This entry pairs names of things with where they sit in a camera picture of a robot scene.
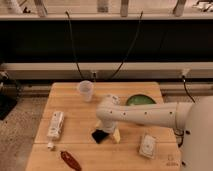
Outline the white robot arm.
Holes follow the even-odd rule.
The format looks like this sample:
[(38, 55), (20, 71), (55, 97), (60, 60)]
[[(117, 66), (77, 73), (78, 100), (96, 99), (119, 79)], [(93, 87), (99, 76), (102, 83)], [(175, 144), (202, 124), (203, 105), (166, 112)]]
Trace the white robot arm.
[(122, 106), (107, 95), (97, 106), (100, 129), (112, 133), (117, 121), (184, 131), (181, 171), (213, 171), (213, 96), (195, 103), (173, 102)]

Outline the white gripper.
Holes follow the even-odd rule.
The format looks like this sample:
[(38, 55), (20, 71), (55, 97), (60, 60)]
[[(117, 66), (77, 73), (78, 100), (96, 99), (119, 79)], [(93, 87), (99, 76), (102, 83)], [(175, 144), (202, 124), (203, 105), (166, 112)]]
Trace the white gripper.
[(113, 133), (113, 139), (116, 143), (120, 143), (120, 131), (119, 129), (115, 129), (117, 127), (117, 123), (115, 121), (104, 120), (100, 122), (99, 128), (106, 133)]

